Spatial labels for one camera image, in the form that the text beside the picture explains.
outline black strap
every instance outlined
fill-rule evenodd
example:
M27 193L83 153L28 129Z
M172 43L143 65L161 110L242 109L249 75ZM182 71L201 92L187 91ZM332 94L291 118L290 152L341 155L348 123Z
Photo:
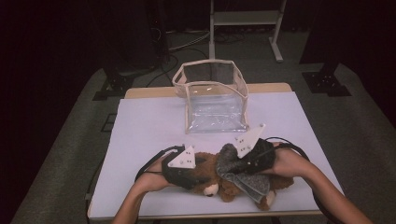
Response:
M149 160L148 162L146 162L146 164L140 168L140 170L137 172L136 177L134 178L134 182L136 182L136 180L143 174L145 173L145 171L150 167L150 165L152 163L154 163L156 160L158 160L161 156L163 156L166 152L170 151L170 150L177 150L178 152L183 151L185 148L184 146L182 147L178 147L178 146L174 146L174 147L169 147L167 149L161 150L159 153L157 153L157 155L155 155L153 158L151 158L151 160Z
M291 149L297 151L304 159L309 161L309 158L305 154L305 152L302 149L300 149L299 147L295 146L290 141L283 139L283 138L278 138L278 137L270 137L270 138L266 138L265 140L268 140L268 139L280 139L280 140L287 142L287 143L280 143L278 146L271 148L271 150L276 150L276 149L282 148L282 147L288 147L288 148L291 148ZM314 191L312 191L312 195L314 196L314 201L317 204L320 212L323 213L323 215L327 219L329 219L334 224L343 224L344 223L344 222L340 221L337 217L335 217L329 210L327 210L327 208L323 205L323 203L321 203L320 199L318 198L318 196L315 194Z

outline white table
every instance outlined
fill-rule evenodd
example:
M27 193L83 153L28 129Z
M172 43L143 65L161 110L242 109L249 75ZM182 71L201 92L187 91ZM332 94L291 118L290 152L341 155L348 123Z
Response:
M296 94L287 84L250 84L247 118L250 127L265 123L262 138L283 137L301 147L310 160L341 187L305 116ZM217 153L238 133L185 134L185 102L169 88L135 89L120 101L110 144L88 212L91 219L113 218L134 183L137 171L160 150L182 144L195 151ZM259 217L320 214L311 188L301 178L277 192L269 211L258 210L247 195L224 203L219 196L195 195L178 187L148 193L139 218Z

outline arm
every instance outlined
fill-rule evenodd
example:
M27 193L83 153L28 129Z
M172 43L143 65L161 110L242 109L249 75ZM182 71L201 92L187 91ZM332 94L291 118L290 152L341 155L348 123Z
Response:
M317 166L291 149L278 149L273 168L263 173L286 177L300 176L316 193L326 209L344 223L373 223L332 184Z
M149 168L148 171L160 172L161 162L163 158L159 158ZM144 173L131 186L126 195L119 211L114 217L113 224L134 224L139 214L140 204L146 193L156 191L171 186L162 175Z

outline teddy bear ear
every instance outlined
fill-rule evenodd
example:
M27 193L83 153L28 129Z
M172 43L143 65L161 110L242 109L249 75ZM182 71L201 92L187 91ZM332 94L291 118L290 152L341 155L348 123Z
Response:
M195 164L199 164L199 163L202 163L204 161L206 161L206 159L200 158L200 157L195 157Z

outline hand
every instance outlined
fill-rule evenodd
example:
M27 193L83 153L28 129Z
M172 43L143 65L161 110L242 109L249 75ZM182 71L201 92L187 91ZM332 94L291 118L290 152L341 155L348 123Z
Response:
M149 192L174 186L166 181L163 175L161 175L162 162L165 158L166 156L159 158L147 169L147 171L150 172L160 172L159 174L143 173L134 183L134 188L140 189L142 192Z
M276 150L276 159L272 168L262 171L262 174L281 175L284 177L305 177L316 166L304 159L290 148Z

